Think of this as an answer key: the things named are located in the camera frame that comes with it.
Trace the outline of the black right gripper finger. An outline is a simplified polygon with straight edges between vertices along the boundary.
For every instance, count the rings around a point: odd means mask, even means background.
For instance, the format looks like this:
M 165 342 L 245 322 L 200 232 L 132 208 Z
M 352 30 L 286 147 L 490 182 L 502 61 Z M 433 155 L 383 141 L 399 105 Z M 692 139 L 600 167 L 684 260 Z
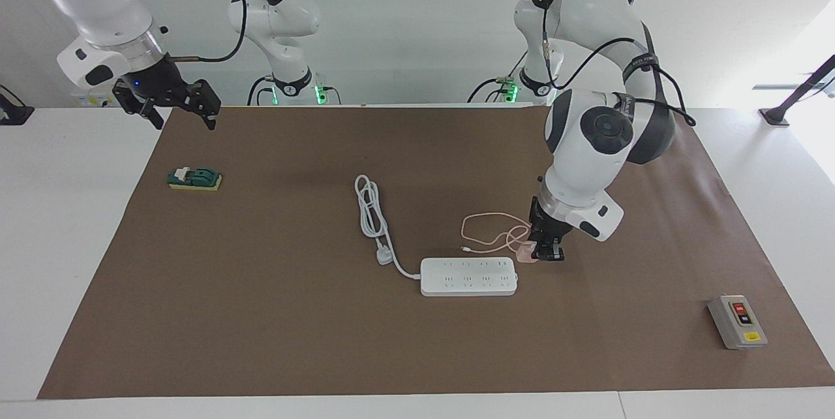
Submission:
M 217 127 L 217 116 L 222 104 L 217 93 L 204 79 L 186 85 L 186 92 L 186 110 L 200 116 L 206 127 L 210 131 L 214 131 Z
M 164 126 L 164 119 L 159 115 L 158 110 L 155 109 L 154 101 L 140 100 L 127 83 L 118 79 L 112 88 L 112 93 L 117 100 L 117 103 L 129 115 L 138 115 L 149 121 L 156 130 L 161 130 Z

